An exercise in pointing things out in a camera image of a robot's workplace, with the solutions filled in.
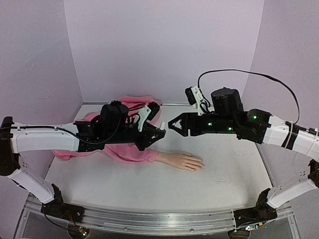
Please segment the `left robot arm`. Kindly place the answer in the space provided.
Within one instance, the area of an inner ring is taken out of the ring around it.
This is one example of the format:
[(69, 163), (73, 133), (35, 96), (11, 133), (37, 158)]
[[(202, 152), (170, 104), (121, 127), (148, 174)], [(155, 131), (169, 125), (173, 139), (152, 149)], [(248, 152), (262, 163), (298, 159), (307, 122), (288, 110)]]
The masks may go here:
[(165, 136), (165, 130), (151, 125), (160, 111), (156, 102), (130, 108), (120, 101), (103, 105), (92, 119), (67, 124), (35, 125), (5, 117), (0, 125), (0, 175), (33, 194), (54, 216), (61, 218), (67, 206), (60, 201), (57, 186), (45, 181), (25, 156), (53, 155), (54, 150), (89, 153), (107, 144), (132, 143), (143, 151)]

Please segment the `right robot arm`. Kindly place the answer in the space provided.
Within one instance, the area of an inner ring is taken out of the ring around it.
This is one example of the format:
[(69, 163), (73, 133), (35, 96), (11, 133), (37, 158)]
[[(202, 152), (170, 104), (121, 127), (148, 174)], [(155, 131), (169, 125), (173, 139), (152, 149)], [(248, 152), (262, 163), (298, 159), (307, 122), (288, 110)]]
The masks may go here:
[(264, 203), (278, 208), (302, 194), (319, 187), (319, 130), (305, 128), (283, 120), (269, 112), (252, 109), (245, 111), (236, 89), (222, 88), (211, 93), (213, 110), (199, 87), (185, 90), (188, 102), (196, 111), (181, 113), (168, 123), (180, 135), (233, 134), (262, 147), (274, 149), (278, 158), (302, 155), (310, 160), (310, 172), (295, 173), (289, 182), (268, 189)]

